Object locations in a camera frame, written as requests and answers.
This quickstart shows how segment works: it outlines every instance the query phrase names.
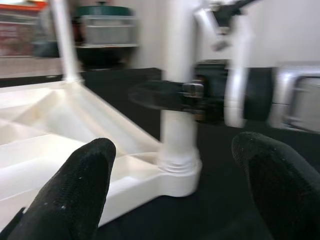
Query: plastic storage container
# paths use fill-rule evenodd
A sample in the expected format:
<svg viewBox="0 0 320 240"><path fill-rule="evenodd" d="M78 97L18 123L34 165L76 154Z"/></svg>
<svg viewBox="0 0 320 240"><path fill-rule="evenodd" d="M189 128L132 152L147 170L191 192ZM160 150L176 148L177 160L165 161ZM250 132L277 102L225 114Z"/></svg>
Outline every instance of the plastic storage container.
<svg viewBox="0 0 320 240"><path fill-rule="evenodd" d="M81 20L88 47L137 45L134 16L84 15Z"/></svg>

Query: white vertical pole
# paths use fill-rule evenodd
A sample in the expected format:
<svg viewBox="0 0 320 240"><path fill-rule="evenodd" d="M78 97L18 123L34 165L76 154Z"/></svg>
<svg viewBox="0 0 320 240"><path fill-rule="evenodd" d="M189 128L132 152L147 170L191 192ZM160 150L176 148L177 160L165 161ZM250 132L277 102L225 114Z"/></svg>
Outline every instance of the white vertical pole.
<svg viewBox="0 0 320 240"><path fill-rule="evenodd" d="M195 64L194 10L201 0L167 0L164 80L187 83ZM196 123L191 114L162 111L158 165L171 173L192 171L198 160Z"/></svg>
<svg viewBox="0 0 320 240"><path fill-rule="evenodd" d="M81 81L67 1L51 0L51 7L63 69L63 80L67 83Z"/></svg>

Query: textured black fabric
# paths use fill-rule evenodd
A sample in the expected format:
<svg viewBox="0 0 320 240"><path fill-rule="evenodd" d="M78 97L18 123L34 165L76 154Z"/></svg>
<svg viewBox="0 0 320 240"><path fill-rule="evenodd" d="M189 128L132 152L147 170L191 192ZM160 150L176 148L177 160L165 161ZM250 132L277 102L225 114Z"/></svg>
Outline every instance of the textured black fabric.
<svg viewBox="0 0 320 240"><path fill-rule="evenodd" d="M92 239L106 201L115 155L114 144L106 138L74 151L42 187L8 240Z"/></svg>
<svg viewBox="0 0 320 240"><path fill-rule="evenodd" d="M254 132L237 135L232 153L275 240L320 239L320 174L301 155Z"/></svg>

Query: white wall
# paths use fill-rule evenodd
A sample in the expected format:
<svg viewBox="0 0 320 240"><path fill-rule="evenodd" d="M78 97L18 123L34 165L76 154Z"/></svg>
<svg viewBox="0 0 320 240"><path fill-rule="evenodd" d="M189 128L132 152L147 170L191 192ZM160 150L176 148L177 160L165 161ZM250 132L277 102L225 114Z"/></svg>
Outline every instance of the white wall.
<svg viewBox="0 0 320 240"><path fill-rule="evenodd" d="M114 0L117 6L133 8L139 18L141 47L132 61L133 67L163 68L166 1L169 0ZM248 7L255 33L250 65L268 67L283 61L320 61L319 10L319 0L260 0ZM198 60L229 55L213 53L201 36L198 41Z"/></svg>

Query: white plastic tray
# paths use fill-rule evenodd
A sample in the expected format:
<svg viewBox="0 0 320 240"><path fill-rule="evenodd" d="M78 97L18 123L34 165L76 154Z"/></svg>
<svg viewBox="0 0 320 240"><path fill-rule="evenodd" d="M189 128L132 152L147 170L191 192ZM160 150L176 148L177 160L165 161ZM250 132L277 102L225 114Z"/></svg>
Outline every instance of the white plastic tray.
<svg viewBox="0 0 320 240"><path fill-rule="evenodd" d="M160 196L186 196L201 168L184 175L157 166L160 143L80 83L0 90L0 230L70 154L96 138L116 146L100 225Z"/></svg>

